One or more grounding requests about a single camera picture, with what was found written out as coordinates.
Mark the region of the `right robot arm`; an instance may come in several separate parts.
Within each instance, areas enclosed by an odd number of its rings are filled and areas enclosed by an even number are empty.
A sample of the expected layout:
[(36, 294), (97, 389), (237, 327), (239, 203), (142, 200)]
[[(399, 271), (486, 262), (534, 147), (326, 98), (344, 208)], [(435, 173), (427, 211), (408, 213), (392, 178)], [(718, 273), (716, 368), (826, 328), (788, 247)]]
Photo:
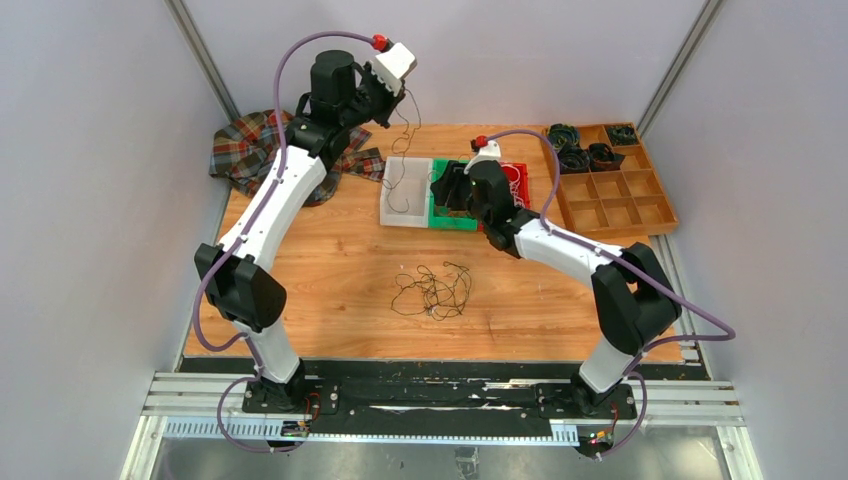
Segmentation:
[(592, 290), (601, 338), (573, 379), (571, 400), (584, 416), (601, 414), (638, 354), (682, 312), (654, 251), (643, 243), (603, 244), (543, 223), (539, 213), (515, 204), (496, 161), (451, 161), (430, 190), (435, 205), (477, 220), (495, 249), (544, 264)]

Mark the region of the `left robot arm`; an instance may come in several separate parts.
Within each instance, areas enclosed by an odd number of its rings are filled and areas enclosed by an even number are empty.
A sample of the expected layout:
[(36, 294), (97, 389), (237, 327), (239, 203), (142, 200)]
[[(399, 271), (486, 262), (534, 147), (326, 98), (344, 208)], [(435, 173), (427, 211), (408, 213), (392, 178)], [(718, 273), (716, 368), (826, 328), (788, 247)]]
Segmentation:
[(234, 325), (255, 359), (248, 393), (283, 413), (298, 411), (307, 389), (305, 365), (283, 325), (287, 293), (270, 273), (277, 251), (309, 195), (348, 148), (351, 131), (368, 122), (388, 127), (416, 64), (401, 43), (383, 47), (364, 64), (343, 50), (319, 53), (310, 89), (285, 125), (257, 194), (218, 244), (195, 252), (207, 301)]

